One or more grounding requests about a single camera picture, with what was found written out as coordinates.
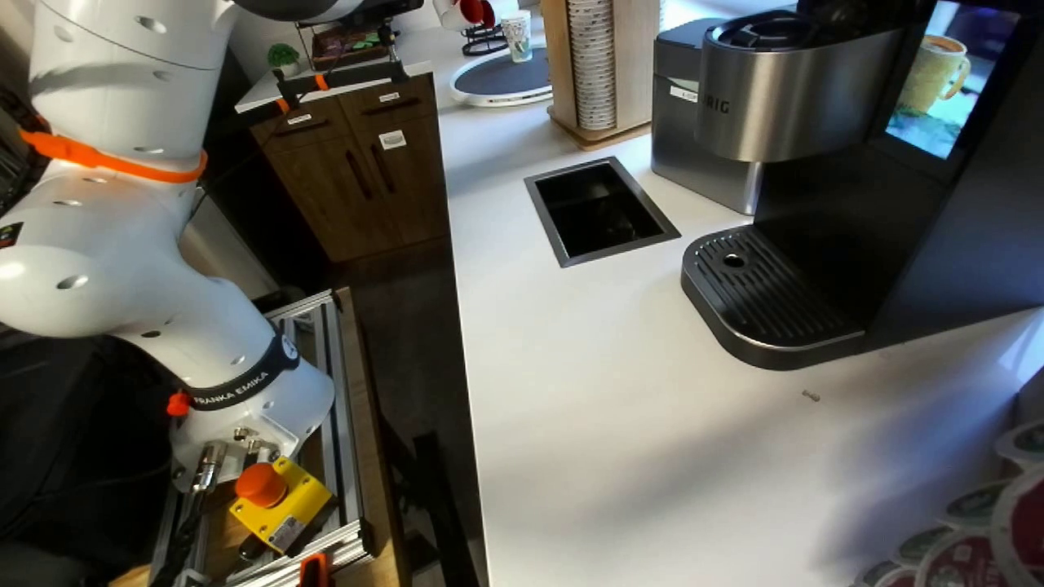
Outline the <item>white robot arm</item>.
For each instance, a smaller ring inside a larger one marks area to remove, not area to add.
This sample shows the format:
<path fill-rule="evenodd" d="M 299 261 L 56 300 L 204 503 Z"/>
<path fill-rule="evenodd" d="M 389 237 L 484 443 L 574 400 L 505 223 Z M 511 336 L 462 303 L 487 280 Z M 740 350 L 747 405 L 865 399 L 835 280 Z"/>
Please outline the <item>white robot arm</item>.
<path fill-rule="evenodd" d="M 40 183 L 4 215 L 0 323 L 116 336 L 186 385 L 186 472 L 289 456 L 333 383 L 228 280 L 179 250 L 232 27 L 266 0 L 36 0 L 29 97 Z"/>

